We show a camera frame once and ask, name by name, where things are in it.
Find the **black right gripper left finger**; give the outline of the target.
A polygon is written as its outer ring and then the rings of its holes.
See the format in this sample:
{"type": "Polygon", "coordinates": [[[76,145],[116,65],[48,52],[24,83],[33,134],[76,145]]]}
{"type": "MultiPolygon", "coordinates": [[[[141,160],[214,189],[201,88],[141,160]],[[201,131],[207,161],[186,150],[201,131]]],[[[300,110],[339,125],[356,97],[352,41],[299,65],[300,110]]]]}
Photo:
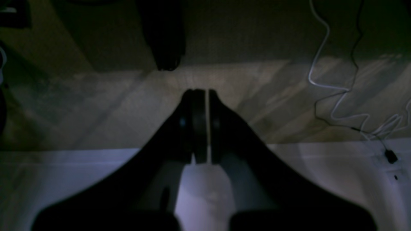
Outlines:
{"type": "Polygon", "coordinates": [[[205,91],[184,92],[154,136],[91,187],[42,209],[33,231],[180,231],[173,210],[194,155],[206,162],[205,91]]]}

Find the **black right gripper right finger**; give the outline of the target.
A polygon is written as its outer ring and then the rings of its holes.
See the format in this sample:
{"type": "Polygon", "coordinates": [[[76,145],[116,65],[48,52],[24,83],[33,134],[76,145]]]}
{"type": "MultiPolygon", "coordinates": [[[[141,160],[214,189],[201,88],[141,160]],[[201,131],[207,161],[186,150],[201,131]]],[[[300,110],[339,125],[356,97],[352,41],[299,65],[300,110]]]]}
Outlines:
{"type": "Polygon", "coordinates": [[[370,212],[298,173],[209,92],[212,163],[231,180],[230,231],[376,231],[370,212]]]}

